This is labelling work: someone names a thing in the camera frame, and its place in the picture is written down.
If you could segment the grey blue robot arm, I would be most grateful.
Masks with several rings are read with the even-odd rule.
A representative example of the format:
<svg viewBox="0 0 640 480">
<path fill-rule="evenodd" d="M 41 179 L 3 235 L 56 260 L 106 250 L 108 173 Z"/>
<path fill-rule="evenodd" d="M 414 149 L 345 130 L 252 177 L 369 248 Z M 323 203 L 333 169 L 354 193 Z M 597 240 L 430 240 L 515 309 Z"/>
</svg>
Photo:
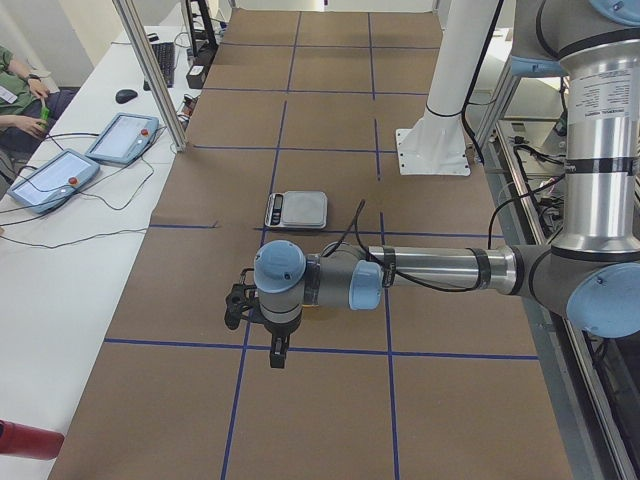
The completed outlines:
<svg viewBox="0 0 640 480">
<path fill-rule="evenodd" d="M 285 364 L 304 306 L 371 310 L 386 287 L 414 283 L 461 293 L 494 289 L 535 300 L 581 330 L 618 338 L 639 329 L 639 5 L 635 1 L 522 1 L 514 50 L 568 74 L 561 234 L 548 246 L 497 249 L 352 247 L 308 255 L 264 245 L 254 260 L 253 321 Z"/>
</svg>

